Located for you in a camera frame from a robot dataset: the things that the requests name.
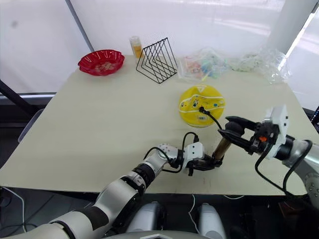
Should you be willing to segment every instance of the red bowl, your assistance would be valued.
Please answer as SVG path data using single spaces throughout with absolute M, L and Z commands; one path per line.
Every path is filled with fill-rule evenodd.
M 80 71 L 93 76 L 107 76 L 119 70 L 125 57 L 119 51 L 100 50 L 82 57 L 78 66 Z

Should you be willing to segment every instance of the plastic bag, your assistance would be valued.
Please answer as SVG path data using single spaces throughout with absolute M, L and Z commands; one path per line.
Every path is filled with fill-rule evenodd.
M 286 82 L 290 77 L 286 56 L 276 49 L 262 48 L 256 54 L 229 58 L 227 62 L 232 70 L 259 73 L 270 84 Z
M 178 75 L 180 78 L 195 82 L 204 81 L 206 77 L 219 77 L 229 70 L 225 59 L 212 48 L 203 48 L 190 56 L 178 58 Z
M 217 78 L 229 70 L 259 73 L 271 84 L 286 82 L 290 77 L 285 54 L 270 48 L 242 57 L 226 57 L 212 48 L 203 48 L 179 58 L 178 63 L 179 77 L 194 82 Z

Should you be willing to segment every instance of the small bottle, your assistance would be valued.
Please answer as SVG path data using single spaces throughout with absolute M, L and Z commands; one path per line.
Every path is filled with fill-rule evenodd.
M 133 54 L 135 56 L 135 61 L 138 62 L 140 56 L 144 56 L 142 52 L 142 44 L 138 36 L 132 36 L 130 38 L 130 43 L 132 47 Z

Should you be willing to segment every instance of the yellow disc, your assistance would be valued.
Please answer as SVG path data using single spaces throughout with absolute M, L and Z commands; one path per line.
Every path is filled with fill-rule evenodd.
M 180 96 L 179 114 L 192 127 L 210 126 L 214 121 L 209 116 L 199 112 L 201 106 L 218 119 L 223 114 L 225 99 L 212 86 L 196 85 Z

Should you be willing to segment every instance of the beige tabletop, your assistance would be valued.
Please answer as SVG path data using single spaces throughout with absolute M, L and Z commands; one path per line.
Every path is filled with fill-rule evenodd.
M 228 72 L 205 83 L 225 97 L 222 126 L 226 116 L 261 121 L 266 109 L 286 104 L 288 134 L 319 142 L 287 84 L 271 85 L 256 74 L 240 72 Z M 181 148 L 190 130 L 211 154 L 221 139 L 217 126 L 192 128 L 178 114 L 179 97 L 189 87 L 177 75 L 160 85 L 153 82 L 135 70 L 130 57 L 107 77 L 76 70 L 0 170 L 0 185 L 99 192 L 137 166 L 152 146 L 165 142 Z M 162 172 L 147 192 L 282 195 L 254 171 L 256 158 L 232 145 L 220 168 L 195 171 L 193 177 Z M 276 159 L 265 160 L 260 167 L 279 184 L 288 170 Z M 288 181 L 288 190 L 306 192 L 295 174 Z

